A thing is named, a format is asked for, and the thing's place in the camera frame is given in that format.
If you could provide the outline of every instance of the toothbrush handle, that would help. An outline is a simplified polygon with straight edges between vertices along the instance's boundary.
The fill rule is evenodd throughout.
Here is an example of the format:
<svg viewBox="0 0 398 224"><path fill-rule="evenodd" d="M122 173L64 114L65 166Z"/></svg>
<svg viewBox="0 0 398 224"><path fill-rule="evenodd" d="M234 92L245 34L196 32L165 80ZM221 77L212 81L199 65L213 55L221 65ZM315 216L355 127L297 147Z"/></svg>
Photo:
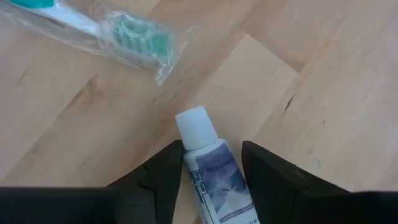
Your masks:
<svg viewBox="0 0 398 224"><path fill-rule="evenodd" d="M34 13L55 19L56 21L62 22L86 34L95 37L98 36L99 25L97 22L59 2L56 2L55 5L50 8L34 9Z"/></svg>

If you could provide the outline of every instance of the tube label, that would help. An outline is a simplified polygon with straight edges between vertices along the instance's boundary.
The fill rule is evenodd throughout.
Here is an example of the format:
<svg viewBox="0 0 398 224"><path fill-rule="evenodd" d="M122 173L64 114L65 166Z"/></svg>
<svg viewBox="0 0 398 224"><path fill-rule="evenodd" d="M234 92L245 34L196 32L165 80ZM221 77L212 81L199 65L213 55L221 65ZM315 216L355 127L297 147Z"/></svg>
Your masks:
<svg viewBox="0 0 398 224"><path fill-rule="evenodd" d="M250 223L258 223L249 190L226 143L208 154L196 157L196 163L199 169L191 171L191 177L199 200L203 203L207 198L204 196L208 195L220 223L248 211L251 211L247 217L252 217Z"/></svg>

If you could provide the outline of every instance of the wooden floor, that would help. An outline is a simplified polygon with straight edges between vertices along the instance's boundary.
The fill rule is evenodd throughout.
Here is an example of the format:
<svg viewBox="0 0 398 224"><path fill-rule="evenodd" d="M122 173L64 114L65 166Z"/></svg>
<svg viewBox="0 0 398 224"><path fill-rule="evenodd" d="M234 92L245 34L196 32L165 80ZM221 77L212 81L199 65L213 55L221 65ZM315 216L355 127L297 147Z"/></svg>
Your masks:
<svg viewBox="0 0 398 224"><path fill-rule="evenodd" d="M0 19L0 185L104 186L205 105L237 159L253 140L348 190L398 190L398 1L113 0L192 39L148 71ZM175 223L198 222L183 171Z"/></svg>

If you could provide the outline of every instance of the white cap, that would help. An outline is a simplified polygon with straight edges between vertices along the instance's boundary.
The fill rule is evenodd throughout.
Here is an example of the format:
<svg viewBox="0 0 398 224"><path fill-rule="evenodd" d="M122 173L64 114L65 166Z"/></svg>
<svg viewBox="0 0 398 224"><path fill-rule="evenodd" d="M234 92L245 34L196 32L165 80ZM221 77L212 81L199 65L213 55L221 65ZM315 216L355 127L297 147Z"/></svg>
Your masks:
<svg viewBox="0 0 398 224"><path fill-rule="evenodd" d="M201 149L218 139L216 130L203 106L180 113L175 120L186 150Z"/></svg>

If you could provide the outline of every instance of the plastic wrapper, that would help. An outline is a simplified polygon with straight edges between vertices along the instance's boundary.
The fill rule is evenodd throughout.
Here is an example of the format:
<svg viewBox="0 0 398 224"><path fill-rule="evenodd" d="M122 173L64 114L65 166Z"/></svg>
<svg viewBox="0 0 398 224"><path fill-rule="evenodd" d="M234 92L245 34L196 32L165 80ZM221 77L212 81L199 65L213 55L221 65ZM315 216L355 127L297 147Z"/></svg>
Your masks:
<svg viewBox="0 0 398 224"><path fill-rule="evenodd" d="M190 31L134 15L100 0L0 0L8 20L93 54L156 71L162 84Z"/></svg>

